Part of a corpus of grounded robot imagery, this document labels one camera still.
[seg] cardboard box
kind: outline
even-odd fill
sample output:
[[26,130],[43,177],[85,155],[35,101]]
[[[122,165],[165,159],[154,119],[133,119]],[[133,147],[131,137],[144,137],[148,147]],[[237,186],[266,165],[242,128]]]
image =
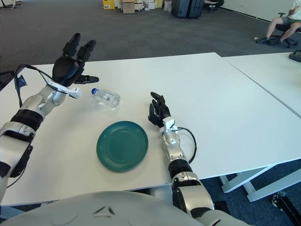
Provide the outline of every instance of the cardboard box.
[[115,0],[103,0],[103,9],[115,9]]
[[162,0],[155,0],[155,8],[162,8],[163,1]]
[[155,9],[155,3],[149,3],[149,9]]
[[143,4],[142,3],[135,3],[135,10],[142,10],[143,9]]
[[123,13],[135,13],[135,0],[122,0]]

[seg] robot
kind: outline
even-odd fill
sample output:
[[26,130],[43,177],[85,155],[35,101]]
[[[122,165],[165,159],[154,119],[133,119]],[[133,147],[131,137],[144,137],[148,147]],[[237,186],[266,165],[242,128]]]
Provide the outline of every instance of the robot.
[[[76,53],[80,34],[75,34],[65,45],[63,54],[53,67],[52,79],[36,95],[29,97],[20,109],[0,129],[0,201],[9,177],[19,176],[25,169],[33,147],[37,129],[52,109],[66,97],[79,98],[79,88],[69,89],[73,83],[97,82],[97,77],[84,76],[85,62],[96,44],[91,40]],[[15,80],[16,89],[20,87]],[[213,201],[190,167],[180,147],[180,137],[165,99],[154,92],[148,119],[159,127],[166,167],[169,170],[174,206],[155,197],[133,192],[96,192],[59,200],[7,220],[4,226],[247,226],[225,212],[214,209]]]

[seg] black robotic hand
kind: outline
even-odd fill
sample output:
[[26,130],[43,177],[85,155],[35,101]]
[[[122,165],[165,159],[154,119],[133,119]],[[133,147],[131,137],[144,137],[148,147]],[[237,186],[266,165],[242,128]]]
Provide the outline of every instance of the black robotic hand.
[[152,124],[163,127],[163,119],[170,116],[168,107],[165,105],[165,99],[163,96],[155,92],[151,92],[150,95],[154,98],[150,104],[150,115],[148,116],[149,121]]
[[63,48],[63,54],[56,60],[52,69],[52,80],[65,87],[71,84],[86,84],[98,82],[97,77],[81,75],[84,71],[84,65],[90,58],[90,53],[93,51],[96,41],[91,40],[86,45],[80,47],[77,52],[77,58],[72,57],[76,53],[76,48],[79,45],[80,34],[75,33],[74,36],[66,43]]

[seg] robotic arm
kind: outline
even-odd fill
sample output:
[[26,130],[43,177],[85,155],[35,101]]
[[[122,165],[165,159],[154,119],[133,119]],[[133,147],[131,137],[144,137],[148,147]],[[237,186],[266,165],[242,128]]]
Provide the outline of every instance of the robotic arm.
[[154,92],[150,104],[149,121],[157,125],[162,136],[162,147],[169,170],[174,206],[186,212],[205,226],[247,226],[220,210],[214,210],[212,199],[192,171],[189,161],[180,147],[180,137],[163,96]]
[[76,33],[67,42],[63,54],[53,67],[52,81],[46,81],[47,85],[38,94],[29,97],[11,121],[0,129],[0,201],[6,191],[8,178],[18,177],[25,169],[33,149],[31,142],[46,115],[59,106],[66,96],[79,98],[82,95],[79,88],[68,87],[73,83],[86,84],[99,81],[97,77],[81,75],[96,41],[91,40],[81,47],[77,58],[73,59],[79,40],[80,34]]

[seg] teal plate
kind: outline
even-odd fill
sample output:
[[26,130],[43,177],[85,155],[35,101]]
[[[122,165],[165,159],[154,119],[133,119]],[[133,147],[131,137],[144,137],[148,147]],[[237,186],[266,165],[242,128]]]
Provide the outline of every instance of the teal plate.
[[107,127],[97,141],[100,162],[114,171],[127,171],[138,165],[147,152],[145,131],[131,121],[119,121]]

